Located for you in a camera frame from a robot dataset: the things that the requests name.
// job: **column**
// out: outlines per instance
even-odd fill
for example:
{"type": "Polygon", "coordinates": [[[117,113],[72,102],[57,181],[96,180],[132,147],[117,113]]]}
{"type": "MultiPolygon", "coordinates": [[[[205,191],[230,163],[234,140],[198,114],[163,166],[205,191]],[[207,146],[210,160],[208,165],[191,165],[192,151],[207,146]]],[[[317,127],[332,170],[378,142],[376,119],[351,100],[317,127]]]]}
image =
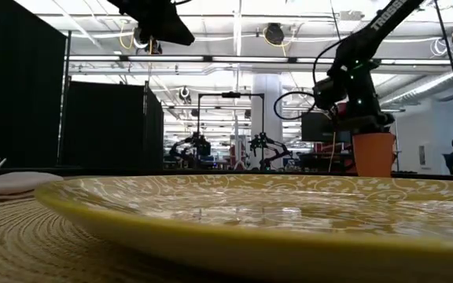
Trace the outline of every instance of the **column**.
{"type": "MultiPolygon", "coordinates": [[[[265,109],[265,133],[274,141],[283,142],[282,140],[282,120],[274,113],[274,103],[282,95],[282,82],[279,74],[254,74],[252,76],[252,94],[265,94],[265,105],[261,98],[251,98],[251,139],[255,134],[262,131],[262,112],[265,109]]],[[[273,156],[271,150],[265,149],[265,158],[273,156]]],[[[250,153],[251,165],[249,169],[260,168],[261,150],[256,151],[256,157],[250,153]]],[[[272,162],[272,167],[279,169],[282,167],[282,159],[272,162]]]]}

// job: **placemat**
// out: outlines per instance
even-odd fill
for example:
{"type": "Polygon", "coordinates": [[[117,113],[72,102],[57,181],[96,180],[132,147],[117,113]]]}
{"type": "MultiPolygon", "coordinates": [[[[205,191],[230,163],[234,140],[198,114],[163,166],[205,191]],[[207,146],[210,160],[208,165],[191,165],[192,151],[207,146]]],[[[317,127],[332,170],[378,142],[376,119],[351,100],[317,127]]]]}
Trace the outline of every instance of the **placemat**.
{"type": "Polygon", "coordinates": [[[34,199],[0,203],[0,282],[239,282],[93,237],[34,199]]]}

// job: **orange cup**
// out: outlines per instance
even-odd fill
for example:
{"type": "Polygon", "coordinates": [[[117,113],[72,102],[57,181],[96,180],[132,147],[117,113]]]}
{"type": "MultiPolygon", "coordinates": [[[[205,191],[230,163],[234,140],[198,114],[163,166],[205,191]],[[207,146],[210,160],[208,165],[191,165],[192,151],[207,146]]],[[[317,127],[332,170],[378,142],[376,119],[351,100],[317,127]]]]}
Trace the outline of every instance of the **orange cup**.
{"type": "Polygon", "coordinates": [[[352,140],[359,177],[391,177],[393,134],[357,134],[352,140]]]}

